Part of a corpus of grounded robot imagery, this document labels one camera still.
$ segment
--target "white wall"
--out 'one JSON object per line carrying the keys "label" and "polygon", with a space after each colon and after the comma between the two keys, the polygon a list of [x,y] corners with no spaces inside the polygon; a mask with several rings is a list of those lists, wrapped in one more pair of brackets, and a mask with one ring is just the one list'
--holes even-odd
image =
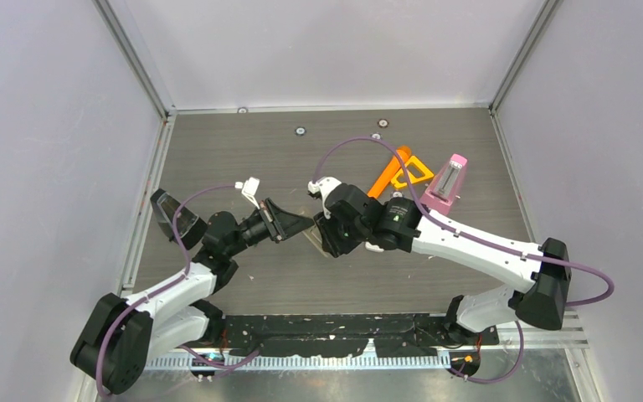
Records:
{"label": "white wall", "polygon": [[543,4],[121,2],[179,110],[488,104]]}
{"label": "white wall", "polygon": [[159,128],[89,0],[0,0],[0,400],[68,400]]}
{"label": "white wall", "polygon": [[565,0],[500,117],[538,237],[615,279],[580,309],[604,391],[643,400],[643,0]]}

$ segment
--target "white panel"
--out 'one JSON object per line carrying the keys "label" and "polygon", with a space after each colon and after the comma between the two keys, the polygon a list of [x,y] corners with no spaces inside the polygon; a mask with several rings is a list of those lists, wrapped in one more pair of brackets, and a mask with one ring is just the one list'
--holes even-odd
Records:
{"label": "white panel", "polygon": [[543,0],[126,0],[179,110],[488,104]]}
{"label": "white panel", "polygon": [[[580,309],[608,400],[643,400],[643,0],[565,0],[500,109],[539,240],[615,280]],[[604,286],[576,273],[572,299]]]}
{"label": "white panel", "polygon": [[160,122],[90,1],[0,0],[0,400],[80,385]]}

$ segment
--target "gray wood grain surface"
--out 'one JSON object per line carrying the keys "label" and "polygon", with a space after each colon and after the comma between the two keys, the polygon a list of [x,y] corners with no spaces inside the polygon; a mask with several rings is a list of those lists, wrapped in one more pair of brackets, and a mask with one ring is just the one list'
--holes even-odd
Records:
{"label": "gray wood grain surface", "polygon": [[[378,128],[381,118],[388,119],[388,128]],[[295,135],[298,126],[306,128],[305,136]],[[321,204],[307,196],[306,184],[319,158],[342,140],[373,132],[380,132],[396,146],[409,146],[433,171],[453,153],[467,157],[461,200],[450,216],[497,235],[527,240],[507,167],[484,109],[179,116],[161,187],[182,200],[201,188],[255,176],[261,180],[258,199],[270,197],[291,212],[306,209],[315,213]],[[367,190],[389,158],[377,144],[355,142],[335,153],[323,172]],[[418,184],[417,189],[421,193],[424,185]],[[387,189],[381,200],[391,192]],[[233,190],[221,190],[192,201],[190,209],[204,219],[219,210],[229,210],[242,219],[252,205]],[[240,265],[238,273],[209,299],[228,314],[444,312],[452,297],[499,284],[453,262],[401,251],[376,254],[360,246],[350,255],[325,258],[301,234],[278,245],[262,243],[235,260]],[[179,248],[151,224],[136,289],[152,286],[182,266]]]}

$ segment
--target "pink object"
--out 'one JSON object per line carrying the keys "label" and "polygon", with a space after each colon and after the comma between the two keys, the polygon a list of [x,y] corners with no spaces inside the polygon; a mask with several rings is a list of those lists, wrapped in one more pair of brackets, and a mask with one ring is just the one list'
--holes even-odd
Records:
{"label": "pink object", "polygon": [[452,155],[420,197],[420,202],[443,215],[449,214],[452,203],[460,197],[466,173],[467,159],[461,155]]}

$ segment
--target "orange screwdriver handle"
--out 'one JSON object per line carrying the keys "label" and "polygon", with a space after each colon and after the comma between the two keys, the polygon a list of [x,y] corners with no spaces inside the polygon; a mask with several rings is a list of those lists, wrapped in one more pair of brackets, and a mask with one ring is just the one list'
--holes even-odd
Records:
{"label": "orange screwdriver handle", "polygon": [[[408,159],[410,159],[410,148],[406,147],[405,145],[396,149],[396,152],[398,152],[400,157],[403,158],[403,164],[405,164]],[[398,172],[398,169],[400,169],[400,162],[398,162],[398,159],[393,156],[391,157],[388,166],[386,166],[381,175],[378,176],[378,180],[376,180],[376,183],[374,183],[371,189],[368,190],[367,195],[369,197],[378,198],[378,196],[380,196],[384,189],[386,189],[386,187],[390,184],[391,179],[393,179],[395,173]]]}

